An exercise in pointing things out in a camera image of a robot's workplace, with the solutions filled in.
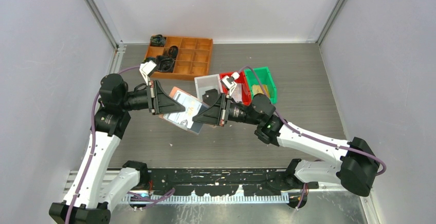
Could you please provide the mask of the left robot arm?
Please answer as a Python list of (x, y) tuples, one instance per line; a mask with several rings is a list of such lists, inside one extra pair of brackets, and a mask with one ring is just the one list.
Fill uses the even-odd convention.
[(130, 111), (148, 109), (153, 115), (185, 111), (158, 81), (129, 91), (127, 82), (117, 73), (102, 78), (97, 102), (101, 107), (92, 108), (90, 139), (78, 173), (63, 200), (50, 206), (49, 216), (56, 223), (109, 223), (113, 209), (131, 189), (142, 190), (149, 185), (147, 164), (132, 160), (108, 185), (102, 185), (131, 119)]

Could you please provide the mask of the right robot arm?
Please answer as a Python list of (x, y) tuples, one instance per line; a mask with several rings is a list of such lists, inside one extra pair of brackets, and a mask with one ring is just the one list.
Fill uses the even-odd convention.
[(286, 121), (276, 112), (268, 96), (256, 94), (249, 105), (235, 103), (220, 94), (215, 102), (193, 117), (194, 122), (224, 126), (239, 122), (256, 126), (254, 134), (265, 144), (292, 148), (317, 158), (317, 161), (292, 159), (281, 179), (281, 189), (302, 189), (312, 182), (339, 184), (349, 192), (367, 197), (382, 163), (367, 142), (326, 137)]

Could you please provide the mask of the pink leather card holder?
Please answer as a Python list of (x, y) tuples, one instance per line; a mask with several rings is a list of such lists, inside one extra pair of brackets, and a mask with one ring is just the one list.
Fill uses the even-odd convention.
[(208, 105), (178, 87), (173, 87), (169, 96), (181, 104), (185, 110), (175, 113), (162, 114), (159, 117), (178, 128), (199, 135), (203, 123), (193, 121), (193, 117), (204, 111)]

